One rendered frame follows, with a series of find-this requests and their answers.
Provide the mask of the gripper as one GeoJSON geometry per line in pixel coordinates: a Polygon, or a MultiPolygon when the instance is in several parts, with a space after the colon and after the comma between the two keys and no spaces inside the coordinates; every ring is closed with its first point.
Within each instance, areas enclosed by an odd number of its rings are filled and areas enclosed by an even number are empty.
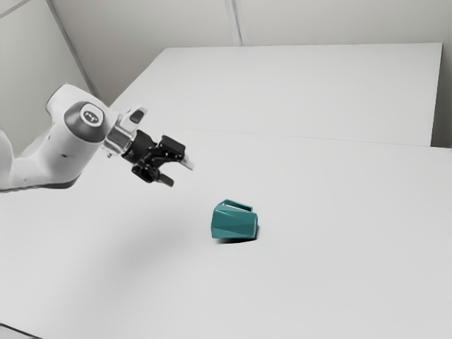
{"type": "Polygon", "coordinates": [[[158,168],[169,162],[178,162],[189,170],[194,170],[195,164],[186,153],[186,146],[169,136],[163,135],[156,143],[147,133],[137,130],[134,140],[121,155],[123,159],[134,164],[131,171],[146,183],[157,182],[169,187],[174,186],[174,180],[163,174],[158,168]],[[153,149],[152,165],[150,151],[153,149]]]}

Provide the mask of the teal faceted mug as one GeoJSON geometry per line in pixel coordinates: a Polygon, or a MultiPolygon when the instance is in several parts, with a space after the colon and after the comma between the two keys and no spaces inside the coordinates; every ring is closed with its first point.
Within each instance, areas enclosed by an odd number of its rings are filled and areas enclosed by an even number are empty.
{"type": "Polygon", "coordinates": [[[210,233],[213,239],[254,240],[258,236],[258,215],[251,206],[225,199],[213,209],[210,233]]]}

